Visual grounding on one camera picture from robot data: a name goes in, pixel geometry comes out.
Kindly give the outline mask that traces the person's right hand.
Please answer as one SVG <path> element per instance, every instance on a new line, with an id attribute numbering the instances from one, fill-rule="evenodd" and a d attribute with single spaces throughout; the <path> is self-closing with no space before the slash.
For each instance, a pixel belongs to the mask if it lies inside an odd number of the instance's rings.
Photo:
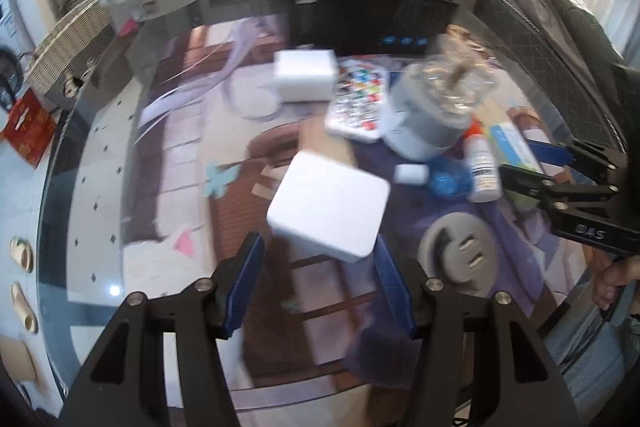
<path id="1" fill-rule="evenodd" d="M 615 303 L 618 290 L 639 280 L 639 257 L 614 262 L 604 251 L 593 251 L 591 269 L 592 299 L 598 308 L 608 311 Z"/>

